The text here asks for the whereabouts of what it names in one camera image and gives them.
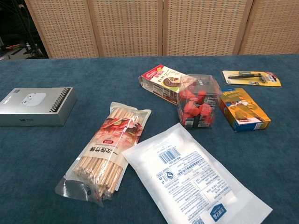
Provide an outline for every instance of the silver box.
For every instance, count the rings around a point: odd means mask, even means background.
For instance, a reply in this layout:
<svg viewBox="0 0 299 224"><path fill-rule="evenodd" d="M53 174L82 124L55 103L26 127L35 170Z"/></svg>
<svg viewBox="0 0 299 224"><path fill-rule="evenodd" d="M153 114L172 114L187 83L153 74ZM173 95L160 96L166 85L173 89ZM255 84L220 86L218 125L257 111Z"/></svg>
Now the silver box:
<svg viewBox="0 0 299 224"><path fill-rule="evenodd" d="M72 87L15 88L0 102L0 126L62 126L76 100Z"/></svg>

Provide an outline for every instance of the red label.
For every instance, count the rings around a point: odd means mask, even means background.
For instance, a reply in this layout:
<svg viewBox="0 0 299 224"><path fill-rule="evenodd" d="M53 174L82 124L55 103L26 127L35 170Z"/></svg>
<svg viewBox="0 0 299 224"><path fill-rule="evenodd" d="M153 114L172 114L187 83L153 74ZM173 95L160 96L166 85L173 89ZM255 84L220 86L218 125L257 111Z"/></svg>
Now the red label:
<svg viewBox="0 0 299 224"><path fill-rule="evenodd" d="M113 141L112 140L104 140L103 143L112 144Z"/></svg>
<svg viewBox="0 0 299 224"><path fill-rule="evenodd" d="M152 70L148 71L147 73L143 74L142 76L148 80L151 80L155 75L157 75L158 70L160 71L164 65L158 65L157 67L153 68Z"/></svg>

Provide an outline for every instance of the yellow blister package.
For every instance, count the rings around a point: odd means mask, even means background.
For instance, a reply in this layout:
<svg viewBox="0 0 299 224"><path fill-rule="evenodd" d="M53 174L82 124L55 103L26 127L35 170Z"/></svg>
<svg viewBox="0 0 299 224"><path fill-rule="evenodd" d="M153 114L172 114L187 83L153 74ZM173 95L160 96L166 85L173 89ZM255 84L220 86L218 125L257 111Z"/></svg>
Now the yellow blister package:
<svg viewBox="0 0 299 224"><path fill-rule="evenodd" d="M280 87L280 80L269 71L222 71L227 84Z"/></svg>

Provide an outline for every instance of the white plastic package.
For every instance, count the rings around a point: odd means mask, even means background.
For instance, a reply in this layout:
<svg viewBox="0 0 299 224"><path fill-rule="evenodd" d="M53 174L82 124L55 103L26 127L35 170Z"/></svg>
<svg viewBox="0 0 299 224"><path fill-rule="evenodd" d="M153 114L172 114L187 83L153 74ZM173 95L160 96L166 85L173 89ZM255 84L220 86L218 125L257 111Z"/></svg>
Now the white plastic package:
<svg viewBox="0 0 299 224"><path fill-rule="evenodd" d="M123 155L168 224L257 224L272 211L180 124Z"/></svg>

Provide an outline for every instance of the table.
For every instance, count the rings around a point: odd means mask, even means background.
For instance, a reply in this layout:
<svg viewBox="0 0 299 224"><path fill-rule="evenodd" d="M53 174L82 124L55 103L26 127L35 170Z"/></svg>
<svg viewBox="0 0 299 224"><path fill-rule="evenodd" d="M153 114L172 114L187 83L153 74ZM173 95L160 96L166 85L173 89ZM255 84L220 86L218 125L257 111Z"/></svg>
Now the table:
<svg viewBox="0 0 299 224"><path fill-rule="evenodd" d="M263 222L299 217L299 55L36 59L0 62L0 98L16 87L73 86L78 100L64 126L0 127L0 217L5 224L165 224L128 166L104 208L64 198L54 189L109 114L111 101L151 109L140 141L178 123L175 105L143 89L138 76L164 64L180 72L272 71L282 88L243 86L272 119L266 130L234 133L218 111L211 129L190 130L246 188L273 208Z"/></svg>

